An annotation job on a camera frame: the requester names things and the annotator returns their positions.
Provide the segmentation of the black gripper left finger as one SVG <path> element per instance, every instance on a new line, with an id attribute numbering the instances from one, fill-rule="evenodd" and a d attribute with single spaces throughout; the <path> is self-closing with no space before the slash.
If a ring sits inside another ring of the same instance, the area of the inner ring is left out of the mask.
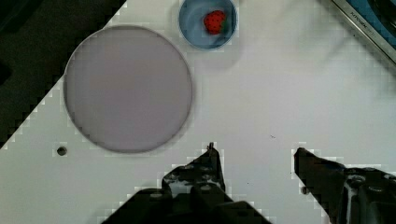
<path id="1" fill-rule="evenodd" d="M 226 194 L 213 144 L 166 174 L 158 189 L 141 189 L 101 224 L 272 224 L 245 201 Z"/>

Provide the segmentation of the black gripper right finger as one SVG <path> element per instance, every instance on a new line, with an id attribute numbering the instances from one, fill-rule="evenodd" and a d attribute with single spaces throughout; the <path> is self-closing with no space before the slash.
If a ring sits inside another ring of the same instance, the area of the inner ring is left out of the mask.
<path id="1" fill-rule="evenodd" d="M 322 159 L 300 147 L 294 172 L 331 224 L 396 224 L 396 179 L 375 168 Z"/>

